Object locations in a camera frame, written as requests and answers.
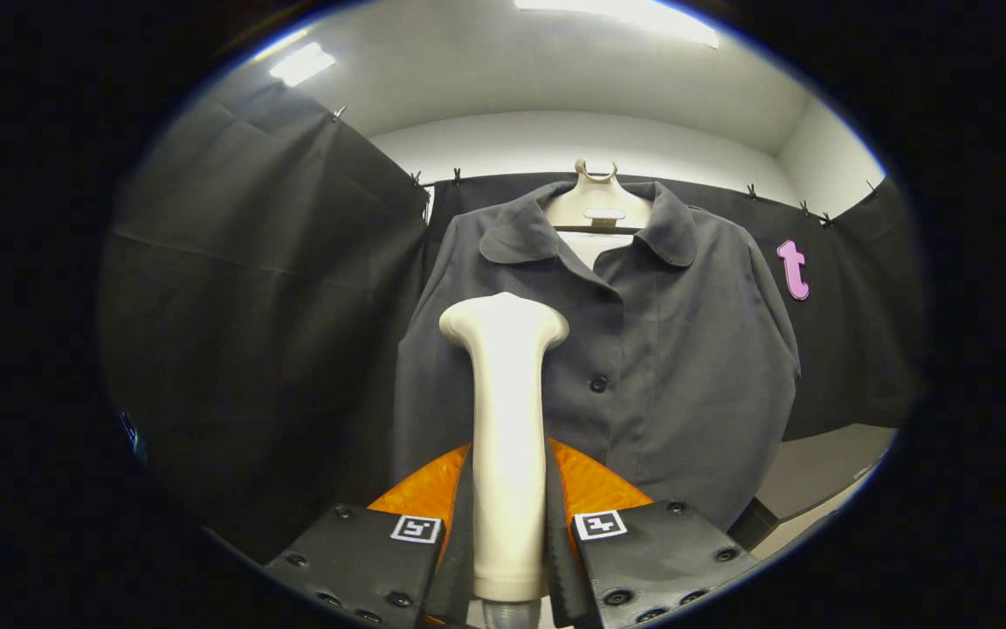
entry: shirt placket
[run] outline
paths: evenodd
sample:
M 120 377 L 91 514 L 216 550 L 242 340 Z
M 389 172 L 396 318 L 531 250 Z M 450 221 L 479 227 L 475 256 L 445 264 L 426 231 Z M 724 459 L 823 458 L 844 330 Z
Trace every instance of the shirt placket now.
M 619 390 L 623 379 L 626 305 L 623 295 L 584 266 L 571 250 L 562 251 L 559 258 L 575 278 L 588 284 L 592 290 L 590 295 L 594 295 L 593 299 L 597 302 L 585 328 L 574 331 L 583 335 L 579 340 L 591 348 L 585 353 L 588 363 L 575 366 L 578 378 L 574 386 L 584 387 L 578 390 L 582 397 L 590 398 L 591 403 L 584 404 L 584 407 L 595 409 L 598 414 L 599 425 L 604 431 L 599 439 L 602 446 L 596 447 L 591 454 L 607 465 L 610 445 L 622 415 L 619 411 L 622 407 Z M 593 443 L 598 440 L 584 441 Z

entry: shirt sleeve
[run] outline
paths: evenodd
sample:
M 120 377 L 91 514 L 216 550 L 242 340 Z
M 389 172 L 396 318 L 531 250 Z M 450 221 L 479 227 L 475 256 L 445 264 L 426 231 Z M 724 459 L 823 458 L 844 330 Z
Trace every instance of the shirt sleeve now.
M 456 238 L 458 238 L 456 235 L 456 225 L 458 225 L 458 222 L 459 220 L 454 218 L 448 222 L 448 227 L 445 228 L 445 234 L 440 240 L 440 248 L 437 250 L 437 259 L 434 263 L 434 268 L 430 272 L 430 279 L 427 280 L 427 286 L 422 290 L 422 297 L 418 298 L 418 304 L 413 308 L 413 314 L 410 315 L 409 328 L 413 327 L 416 320 L 418 320 L 425 306 L 427 306 L 435 292 L 437 292 L 437 287 L 441 285 L 445 272 L 448 271 L 448 264 L 452 261 L 453 251 L 456 249 Z
M 778 331 L 779 345 L 791 356 L 795 377 L 800 377 L 802 375 L 802 361 L 798 355 L 798 338 L 794 334 L 791 316 L 786 312 L 783 294 L 780 294 L 778 284 L 771 276 L 771 268 L 767 266 L 763 252 L 759 251 L 759 247 L 756 246 L 750 237 L 747 239 L 747 254 L 751 257 L 751 276 L 758 284 L 759 294 L 763 297 L 763 306 L 771 317 L 771 321 L 775 323 L 776 331 Z

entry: black fabric backdrop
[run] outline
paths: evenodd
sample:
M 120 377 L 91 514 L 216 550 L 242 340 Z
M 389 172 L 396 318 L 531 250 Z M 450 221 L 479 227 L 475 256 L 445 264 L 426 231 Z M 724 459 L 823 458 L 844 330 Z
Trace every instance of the black fabric backdrop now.
M 191 103 L 125 182 L 102 267 L 112 400 L 204 525 L 268 561 L 387 489 L 427 192 L 302 93 Z
M 455 215 L 508 202 L 571 172 L 473 176 L 437 182 L 427 227 L 423 284 Z M 927 307 L 921 251 L 909 208 L 885 180 L 867 198 L 823 227 L 819 219 L 763 196 L 620 175 L 622 182 L 662 182 L 687 204 L 743 226 L 759 243 L 791 315 L 802 379 L 784 441 L 863 423 L 898 427 L 919 390 Z M 806 256 L 802 278 L 810 297 L 798 301 L 786 286 L 779 246 L 793 240 Z

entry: screw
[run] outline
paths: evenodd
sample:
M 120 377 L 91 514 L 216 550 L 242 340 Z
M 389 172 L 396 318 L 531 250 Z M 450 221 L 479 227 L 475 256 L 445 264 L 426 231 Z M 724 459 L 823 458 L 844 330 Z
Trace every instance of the screw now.
M 363 618 L 364 620 L 370 620 L 371 622 L 376 622 L 376 624 L 382 625 L 382 619 L 376 616 L 374 613 L 368 612 L 366 609 L 355 610 L 355 616 Z
M 387 603 L 392 606 L 401 606 L 401 608 L 406 608 L 406 606 L 413 605 L 413 600 L 408 598 L 403 593 L 390 593 L 387 596 Z
M 738 554 L 739 554 L 739 551 L 737 551 L 735 548 L 724 548 L 723 551 L 721 551 L 721 553 L 716 553 L 716 557 L 714 559 L 715 559 L 715 561 L 718 561 L 718 562 L 731 561 L 731 559 L 734 559 L 735 555 L 738 555 Z
M 608 596 L 604 597 L 605 605 L 609 606 L 622 606 L 630 600 L 632 600 L 632 594 L 627 590 L 612 590 Z
M 682 605 L 683 606 L 685 604 L 690 604 L 690 602 L 698 600 L 699 598 L 705 596 L 707 593 L 709 593 L 709 590 L 696 590 L 696 591 L 694 591 L 694 593 L 688 593 L 682 599 L 682 602 L 679 602 L 678 605 Z
M 666 610 L 662 608 L 652 609 L 650 612 L 644 613 L 643 616 L 636 618 L 635 622 L 646 622 L 647 620 L 651 620 L 651 618 L 658 618 L 664 613 L 666 613 Z

